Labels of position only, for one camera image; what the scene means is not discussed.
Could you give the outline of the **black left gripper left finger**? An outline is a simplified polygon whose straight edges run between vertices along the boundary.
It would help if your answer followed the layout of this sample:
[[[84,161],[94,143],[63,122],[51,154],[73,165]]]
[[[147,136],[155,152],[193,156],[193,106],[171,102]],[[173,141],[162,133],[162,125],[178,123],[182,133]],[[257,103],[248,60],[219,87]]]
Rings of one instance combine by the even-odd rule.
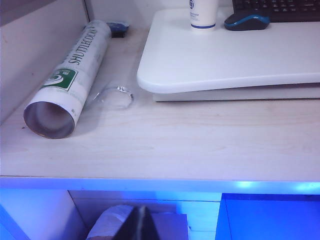
[[[121,225],[114,240],[141,240],[142,227],[145,217],[145,207],[134,207],[124,223]]]

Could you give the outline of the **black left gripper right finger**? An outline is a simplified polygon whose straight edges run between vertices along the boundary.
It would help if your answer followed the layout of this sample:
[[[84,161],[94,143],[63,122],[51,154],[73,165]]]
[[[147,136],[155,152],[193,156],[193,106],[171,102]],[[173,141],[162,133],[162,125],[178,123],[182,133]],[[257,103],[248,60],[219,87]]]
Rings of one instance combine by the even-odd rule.
[[[144,239],[145,240],[160,240],[155,222],[150,210],[144,208]]]

